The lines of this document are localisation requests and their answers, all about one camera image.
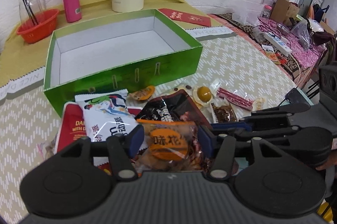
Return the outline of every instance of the orange label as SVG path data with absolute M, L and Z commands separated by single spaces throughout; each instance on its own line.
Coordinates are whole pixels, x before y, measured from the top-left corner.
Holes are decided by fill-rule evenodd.
M 181 134 L 170 129 L 157 129 L 150 133 L 153 144 L 151 153 L 162 160 L 180 161 L 188 152 L 188 145 Z

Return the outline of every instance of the white snack bag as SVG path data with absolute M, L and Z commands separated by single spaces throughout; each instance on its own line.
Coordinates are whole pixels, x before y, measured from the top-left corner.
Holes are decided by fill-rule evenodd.
M 76 95 L 82 108 L 87 135 L 92 142 L 105 141 L 109 136 L 128 135 L 138 122 L 125 105 L 127 89 L 104 94 Z M 108 162 L 108 158 L 94 158 L 94 165 Z

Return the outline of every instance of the patterned tablecloth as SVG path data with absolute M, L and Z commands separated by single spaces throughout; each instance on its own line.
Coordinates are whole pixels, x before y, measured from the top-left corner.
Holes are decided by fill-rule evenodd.
M 295 87 L 290 78 L 241 36 L 202 43 L 197 72 L 158 86 L 156 94 L 182 81 L 191 86 L 209 86 L 219 78 L 228 90 L 240 90 L 252 98 L 266 96 L 268 106 L 274 107 Z M 7 96 L 0 106 L 0 214 L 8 223 L 17 223 L 26 215 L 19 193 L 20 181 L 43 160 L 36 145 L 52 140 L 60 124 L 41 85 L 40 80 Z M 235 111 L 238 118 L 249 114 L 237 107 Z

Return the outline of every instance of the red envelope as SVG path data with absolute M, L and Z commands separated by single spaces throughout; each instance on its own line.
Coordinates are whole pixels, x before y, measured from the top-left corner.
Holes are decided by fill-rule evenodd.
M 188 22 L 188 23 L 197 24 L 197 25 L 206 26 L 206 27 L 212 26 L 211 19 L 207 16 L 198 16 L 198 15 L 184 13 L 181 11 L 166 9 L 166 8 L 159 9 L 159 11 L 172 20 Z

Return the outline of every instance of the cardboard box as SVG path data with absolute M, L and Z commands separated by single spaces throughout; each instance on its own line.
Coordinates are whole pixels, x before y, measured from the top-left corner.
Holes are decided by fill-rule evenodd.
M 154 9 L 83 21 L 52 34 L 44 93 L 61 116 L 76 94 L 134 92 L 193 74 L 202 49 Z
M 270 15 L 270 19 L 276 21 L 277 23 L 287 23 L 289 17 L 296 17 L 299 8 L 294 4 L 290 3 L 288 0 L 277 0 L 275 7 Z
M 321 21 L 320 25 L 322 26 L 322 28 L 327 31 L 328 33 L 334 35 L 335 31 L 333 29 L 330 28 L 330 26 L 328 24 L 326 24 L 325 22 Z

